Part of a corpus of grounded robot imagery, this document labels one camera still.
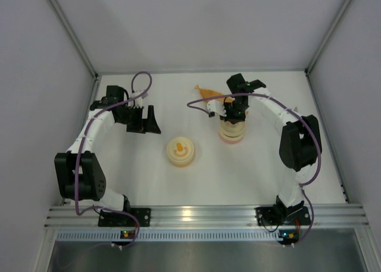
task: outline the container lid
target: container lid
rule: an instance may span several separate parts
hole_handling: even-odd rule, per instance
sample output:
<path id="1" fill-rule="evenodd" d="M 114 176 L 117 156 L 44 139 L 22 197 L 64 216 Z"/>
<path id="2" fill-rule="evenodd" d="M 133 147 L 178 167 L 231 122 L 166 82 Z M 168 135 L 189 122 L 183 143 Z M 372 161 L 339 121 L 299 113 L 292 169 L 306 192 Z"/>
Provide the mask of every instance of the container lid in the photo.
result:
<path id="1" fill-rule="evenodd" d="M 188 138 L 176 137 L 169 141 L 167 155 L 172 164 L 184 167 L 193 161 L 195 147 Z"/>

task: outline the gray wall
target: gray wall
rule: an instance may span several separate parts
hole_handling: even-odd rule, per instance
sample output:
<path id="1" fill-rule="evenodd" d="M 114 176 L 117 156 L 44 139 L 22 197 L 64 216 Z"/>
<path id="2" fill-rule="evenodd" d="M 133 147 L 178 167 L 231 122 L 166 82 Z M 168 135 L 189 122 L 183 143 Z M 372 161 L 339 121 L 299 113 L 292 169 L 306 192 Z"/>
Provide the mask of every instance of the gray wall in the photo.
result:
<path id="1" fill-rule="evenodd" d="M 343 0 L 59 0 L 99 72 L 305 69 Z"/>
<path id="2" fill-rule="evenodd" d="M 92 79 L 45 0 L 0 0 L 0 271 L 29 271 Z"/>
<path id="3" fill-rule="evenodd" d="M 381 3 L 355 0 L 311 81 L 353 202 L 381 245 Z"/>

